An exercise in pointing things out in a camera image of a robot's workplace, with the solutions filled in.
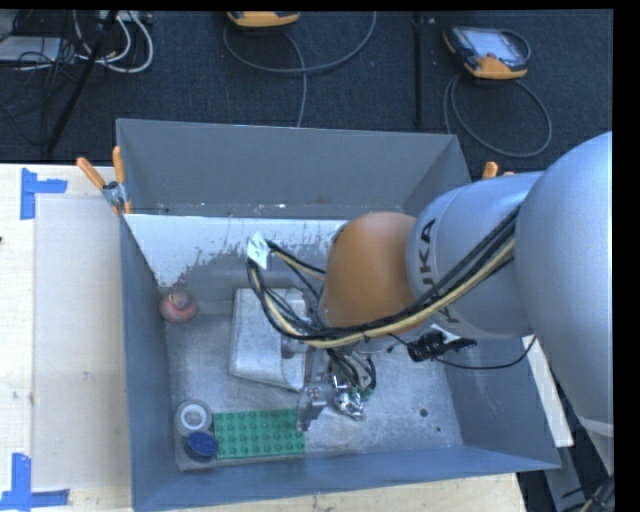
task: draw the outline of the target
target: black connector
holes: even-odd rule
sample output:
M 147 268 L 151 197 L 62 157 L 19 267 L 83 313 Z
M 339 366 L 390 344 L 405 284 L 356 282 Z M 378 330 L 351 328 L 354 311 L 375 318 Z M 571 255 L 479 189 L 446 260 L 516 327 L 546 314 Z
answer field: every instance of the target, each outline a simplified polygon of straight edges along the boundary
M 459 352 L 476 344 L 475 340 L 468 338 L 458 338 L 457 340 L 444 343 L 444 333 L 434 330 L 423 334 L 415 341 L 407 343 L 406 347 L 409 357 L 416 363 L 420 363 L 426 359 L 434 360 L 450 350 Z

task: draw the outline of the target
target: electronic device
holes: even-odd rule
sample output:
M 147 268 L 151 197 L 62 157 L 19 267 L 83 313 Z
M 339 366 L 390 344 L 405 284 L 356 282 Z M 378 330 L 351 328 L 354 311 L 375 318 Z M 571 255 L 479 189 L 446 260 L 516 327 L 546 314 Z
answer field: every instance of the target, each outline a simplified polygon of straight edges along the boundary
M 464 69 L 475 78 L 487 80 L 510 80 L 527 73 L 531 52 L 527 46 L 523 55 L 514 35 L 507 30 L 459 25 L 443 32 L 449 51 Z

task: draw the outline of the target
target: green lego plate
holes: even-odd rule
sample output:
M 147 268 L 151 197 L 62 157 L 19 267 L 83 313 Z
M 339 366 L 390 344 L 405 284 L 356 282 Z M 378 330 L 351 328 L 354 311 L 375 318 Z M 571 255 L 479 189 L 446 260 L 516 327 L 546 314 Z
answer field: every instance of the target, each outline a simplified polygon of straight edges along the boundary
M 306 452 L 303 432 L 295 428 L 295 409 L 213 414 L 218 459 L 267 457 Z

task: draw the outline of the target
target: wooden table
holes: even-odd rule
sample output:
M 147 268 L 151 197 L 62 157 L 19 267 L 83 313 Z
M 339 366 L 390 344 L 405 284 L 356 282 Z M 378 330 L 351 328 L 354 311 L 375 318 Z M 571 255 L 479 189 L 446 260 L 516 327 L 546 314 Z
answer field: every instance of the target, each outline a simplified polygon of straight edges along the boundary
M 20 220 L 23 167 L 38 180 L 67 182 L 64 194 L 36 195 L 31 220 Z M 115 179 L 112 168 L 99 171 Z M 32 492 L 70 489 L 68 504 L 53 511 L 132 510 L 117 229 L 117 217 L 77 167 L 0 165 L 0 491 L 11 486 L 12 454 L 24 454 Z M 64 269 L 62 282 L 51 266 Z M 50 279 L 58 280 L 54 288 Z M 555 407 L 547 414 L 556 444 L 567 446 L 571 434 L 546 360 L 538 349 L 530 361 L 546 390 L 541 396 Z M 516 475 L 190 510 L 470 509 L 525 511 Z

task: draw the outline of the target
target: bin floor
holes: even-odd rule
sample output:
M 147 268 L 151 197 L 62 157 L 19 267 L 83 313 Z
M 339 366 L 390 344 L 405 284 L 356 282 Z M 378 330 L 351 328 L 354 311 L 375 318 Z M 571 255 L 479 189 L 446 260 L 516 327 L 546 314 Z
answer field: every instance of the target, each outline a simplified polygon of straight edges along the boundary
M 295 408 L 298 393 L 234 377 L 228 372 L 231 344 L 229 304 L 202 304 L 202 313 L 184 325 L 167 324 L 173 410 L 185 400 L 206 402 L 213 414 Z M 444 365 L 413 362 L 402 346 L 372 359 L 378 384 L 366 402 L 367 418 L 356 422 L 325 407 L 304 433 L 306 452 L 281 457 L 312 457 L 401 451 L 462 444 Z M 175 433 L 176 462 L 183 471 L 263 462 L 269 456 L 191 459 Z

